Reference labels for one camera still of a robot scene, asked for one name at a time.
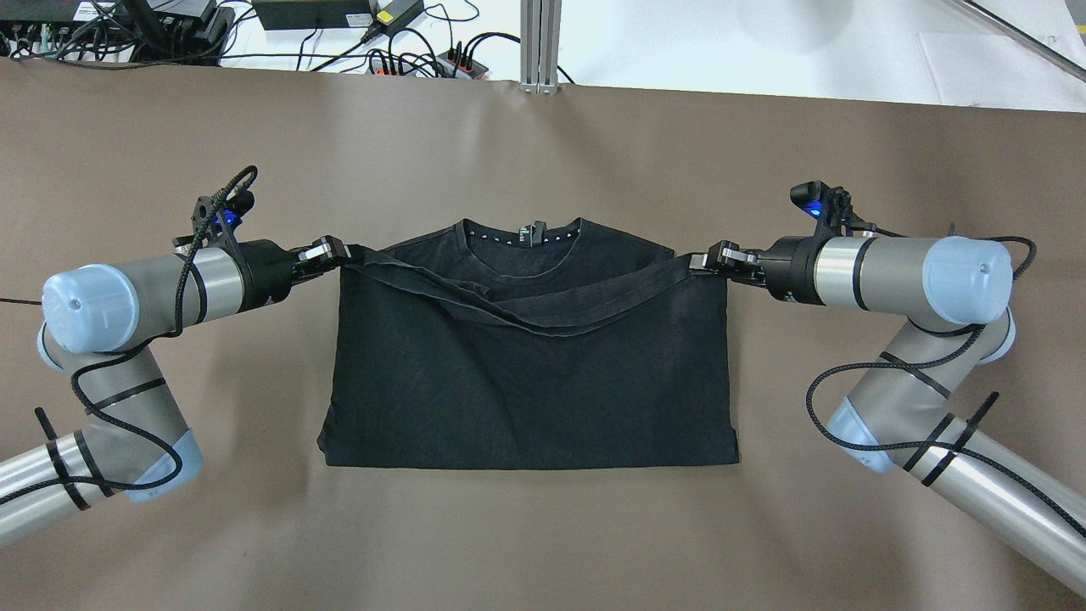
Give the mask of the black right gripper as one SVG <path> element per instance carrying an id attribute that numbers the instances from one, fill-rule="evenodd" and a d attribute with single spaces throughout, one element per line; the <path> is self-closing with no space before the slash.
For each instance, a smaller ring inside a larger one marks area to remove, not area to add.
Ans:
<path id="1" fill-rule="evenodd" d="M 722 240 L 706 254 L 691 254 L 689 268 L 696 273 L 716 273 L 745 285 L 763 285 L 773 298 L 821 306 L 815 287 L 815 268 L 822 241 L 815 236 L 788 236 L 776 239 L 758 255 Z"/>

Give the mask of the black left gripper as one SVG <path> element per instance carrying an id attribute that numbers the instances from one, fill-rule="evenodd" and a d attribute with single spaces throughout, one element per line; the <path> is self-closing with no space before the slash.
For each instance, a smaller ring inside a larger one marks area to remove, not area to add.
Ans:
<path id="1" fill-rule="evenodd" d="M 336 237 L 319 237 L 294 254 L 274 241 L 258 239 L 239 244 L 242 276 L 240 310 L 254 310 L 282 302 L 294 283 L 306 283 L 329 273 L 350 259 L 350 249 Z"/>

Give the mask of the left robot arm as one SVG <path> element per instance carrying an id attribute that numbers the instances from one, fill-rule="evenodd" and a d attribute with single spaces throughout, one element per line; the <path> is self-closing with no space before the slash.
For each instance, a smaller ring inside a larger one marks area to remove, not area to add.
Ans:
<path id="1" fill-rule="evenodd" d="M 42 415 L 45 444 L 3 462 L 3 545 L 110 496 L 151 502 L 193 479 L 204 460 L 152 340 L 283 301 L 349 256 L 331 236 L 299 249 L 218 236 L 160 258 L 48 278 L 37 349 L 67 378 L 89 421 L 59 436 Z"/>

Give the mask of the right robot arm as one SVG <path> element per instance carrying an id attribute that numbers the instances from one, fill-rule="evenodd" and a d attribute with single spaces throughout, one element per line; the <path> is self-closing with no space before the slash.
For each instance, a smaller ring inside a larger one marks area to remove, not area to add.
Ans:
<path id="1" fill-rule="evenodd" d="M 1083 497 L 981 432 L 993 399 L 968 418 L 946 407 L 975 367 L 1015 343 L 1016 269 L 1001 241 L 812 236 L 763 251 L 721 241 L 690 268 L 776 300 L 906 317 L 875 360 L 812 380 L 812 424 L 874 472 L 915 478 L 1083 594 Z"/>

